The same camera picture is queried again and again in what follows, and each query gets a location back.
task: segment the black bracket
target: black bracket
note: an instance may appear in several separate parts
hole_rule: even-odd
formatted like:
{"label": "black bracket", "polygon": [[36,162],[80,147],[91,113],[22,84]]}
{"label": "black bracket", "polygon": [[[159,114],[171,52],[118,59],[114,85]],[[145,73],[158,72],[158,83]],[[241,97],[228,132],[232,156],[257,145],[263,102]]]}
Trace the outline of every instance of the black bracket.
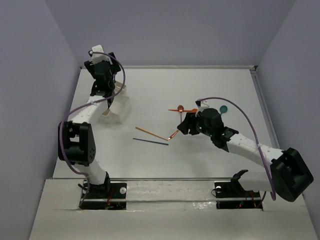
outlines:
{"label": "black bracket", "polygon": [[314,181],[300,153],[289,148],[270,165],[276,193],[284,200],[294,202],[297,197]]}
{"label": "black bracket", "polygon": [[241,170],[230,181],[217,181],[214,183],[217,209],[262,209],[259,192],[246,191],[239,183],[239,179],[248,170]]}
{"label": "black bracket", "polygon": [[[113,52],[108,53],[116,58]],[[89,71],[91,76],[95,79],[90,96],[103,96],[104,98],[110,97],[116,88],[114,77],[121,71],[119,64],[116,61],[101,61],[93,64],[92,61],[85,61],[84,66]]]}
{"label": "black bracket", "polygon": [[[87,194],[84,202],[81,204],[80,208],[83,210],[125,210],[127,207],[126,201],[126,182],[110,182],[110,178],[107,174],[108,184],[100,185],[107,186],[107,188],[99,189],[94,191],[91,187],[95,185],[90,185],[90,191]],[[87,183],[83,184],[83,189],[81,193],[81,199],[84,197],[86,192]]]}
{"label": "black bracket", "polygon": [[[72,164],[89,166],[96,156],[96,144],[91,124],[87,122],[73,123],[65,121],[62,126],[62,140],[66,157]],[[58,157],[64,161],[64,156],[60,148],[60,139],[58,139]]]}
{"label": "black bracket", "polygon": [[238,134],[237,130],[224,125],[221,114],[214,108],[206,108],[202,112],[188,112],[185,119],[177,126],[184,135],[197,135],[199,133],[210,137],[212,143],[219,149],[228,150],[227,142],[230,138]]}

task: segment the robotic arm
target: robotic arm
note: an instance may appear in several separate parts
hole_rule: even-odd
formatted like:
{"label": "robotic arm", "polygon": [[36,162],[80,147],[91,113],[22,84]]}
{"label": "robotic arm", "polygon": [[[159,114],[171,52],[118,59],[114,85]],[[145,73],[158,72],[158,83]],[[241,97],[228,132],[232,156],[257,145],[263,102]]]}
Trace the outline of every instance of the robotic arm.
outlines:
{"label": "robotic arm", "polygon": [[[184,121],[177,127],[184,135],[204,134],[219,149],[245,157],[263,166],[255,141],[243,136],[237,130],[229,128],[222,122],[221,115],[214,108],[206,108],[197,113],[188,112]],[[260,145],[271,171],[276,193],[283,199],[293,202],[314,181],[307,165],[299,152],[293,148],[281,150]],[[269,191],[270,183],[261,181],[261,177],[244,169],[233,176],[231,188],[236,192]]]}
{"label": "robotic arm", "polygon": [[[120,65],[116,62],[113,52],[109,53],[113,60],[96,52],[104,53],[101,45],[95,46],[92,51],[89,51],[91,61],[84,63],[95,79],[87,107],[71,120],[65,120],[63,124],[58,126],[58,131],[62,132],[58,142],[58,157],[62,161],[65,160],[61,149],[60,141],[62,141],[65,156],[71,165],[85,173],[90,180],[90,189],[85,189],[85,185],[83,189],[90,193],[94,199],[106,199],[113,183],[110,182],[109,174],[99,166],[95,159],[96,145],[91,124],[94,124],[102,113],[110,110],[114,97],[108,100],[104,99],[113,96],[117,90],[119,91],[115,75],[123,68],[120,68]],[[276,193],[289,202],[295,201],[313,182],[314,178],[297,150],[293,148],[281,150],[260,145],[266,160],[265,166],[261,161],[261,155],[255,141],[243,136],[237,130],[225,126],[216,109],[203,109],[199,101],[196,103],[199,107],[197,113],[188,112],[184,121],[177,126],[178,130],[184,135],[204,134],[210,137],[217,148],[240,155],[264,166],[268,173],[271,172]],[[119,187],[121,192],[121,188],[123,189],[125,186],[119,183],[113,185],[112,189]],[[241,170],[231,178],[229,189],[239,193],[238,195],[243,195],[247,191],[272,191],[265,173],[257,174],[246,169]],[[116,198],[125,198],[126,190],[123,190],[122,193]]]}
{"label": "robotic arm", "polygon": [[[95,160],[96,145],[91,124],[94,124],[114,101],[114,98],[105,101],[103,99],[112,96],[117,90],[115,75],[120,72],[121,68],[117,62],[112,61],[108,56],[92,52],[104,53],[104,50],[101,45],[93,47],[92,51],[89,51],[91,61],[84,63],[95,79],[87,102],[88,106],[70,121],[63,123],[62,141],[70,163],[89,177],[90,192],[108,194],[110,178],[109,174]],[[116,58],[113,52],[109,55]],[[58,146],[58,157],[64,161],[60,140]]]}

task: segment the purple cable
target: purple cable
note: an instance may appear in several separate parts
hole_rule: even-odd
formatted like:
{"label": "purple cable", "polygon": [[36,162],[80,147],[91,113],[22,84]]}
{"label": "purple cable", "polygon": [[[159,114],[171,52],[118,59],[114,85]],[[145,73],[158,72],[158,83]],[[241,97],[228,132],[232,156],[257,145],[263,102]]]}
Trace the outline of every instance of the purple cable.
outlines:
{"label": "purple cable", "polygon": [[75,109],[73,109],[72,111],[70,111],[64,118],[63,120],[61,121],[61,124],[60,124],[60,129],[59,129],[59,141],[60,141],[60,148],[61,148],[61,153],[62,153],[62,156],[63,156],[63,159],[64,161],[66,162],[66,164],[68,165],[68,167],[72,170],[72,172],[74,172],[75,174],[78,174],[78,175],[83,175],[87,181],[87,188],[86,188],[86,191],[85,191],[85,194],[81,200],[81,202],[79,203],[79,207],[82,205],[82,203],[84,202],[84,200],[86,199],[87,195],[88,195],[88,192],[89,192],[89,189],[90,189],[90,179],[89,179],[89,176],[86,172],[80,172],[80,171],[77,171],[76,169],[74,169],[74,167],[72,166],[71,162],[69,161],[69,159],[67,158],[67,155],[66,155],[66,152],[65,152],[65,148],[64,148],[64,142],[63,142],[63,138],[62,138],[62,129],[63,129],[63,124],[64,122],[66,122],[68,120],[68,117],[73,114],[74,112],[82,109],[82,108],[85,108],[85,107],[88,107],[92,104],[97,104],[97,103],[101,103],[103,101],[107,101],[111,98],[114,98],[115,96],[117,96],[122,90],[123,88],[125,87],[125,84],[126,84],[126,73],[125,73],[125,69],[124,67],[122,66],[122,64],[113,56],[107,54],[107,53],[104,53],[104,52],[98,52],[98,51],[93,51],[92,54],[101,54],[101,55],[106,55],[108,56],[109,58],[111,58],[112,61],[115,61],[116,63],[119,64],[122,72],[123,72],[123,83],[119,89],[119,91],[117,91],[115,94],[113,94],[112,96],[108,96],[106,98],[103,98],[103,99],[100,99],[100,100],[96,100],[96,101],[93,101],[93,102],[88,102],[84,105],[81,105]]}
{"label": "purple cable", "polygon": [[265,173],[266,173],[266,175],[267,175],[267,177],[269,179],[269,183],[271,185],[271,189],[272,189],[272,192],[270,192],[271,198],[272,198],[273,201],[275,201],[276,200],[276,188],[275,188],[274,182],[272,181],[272,177],[270,175],[270,172],[269,172],[269,169],[268,169],[268,166],[267,166],[267,161],[265,159],[264,153],[262,152],[262,150],[261,150],[261,148],[259,146],[260,143],[259,143],[259,140],[258,140],[257,132],[256,132],[254,126],[252,125],[249,117],[247,116],[247,114],[237,104],[235,104],[234,102],[232,102],[232,101],[230,101],[230,100],[228,100],[226,98],[223,98],[223,97],[212,96],[212,97],[206,97],[206,98],[203,98],[203,99],[199,99],[199,101],[202,102],[202,101],[209,100],[209,99],[223,100],[223,101],[226,101],[226,102],[232,104],[233,106],[235,106],[237,109],[240,110],[240,112],[244,115],[244,117],[248,121],[248,123],[249,123],[249,125],[250,125],[250,127],[252,129],[252,132],[253,132],[253,135],[254,135],[254,139],[255,139],[256,145],[258,147],[258,151],[260,153],[261,159],[262,159],[262,163],[263,163],[263,166],[264,166],[264,169],[265,169]]}

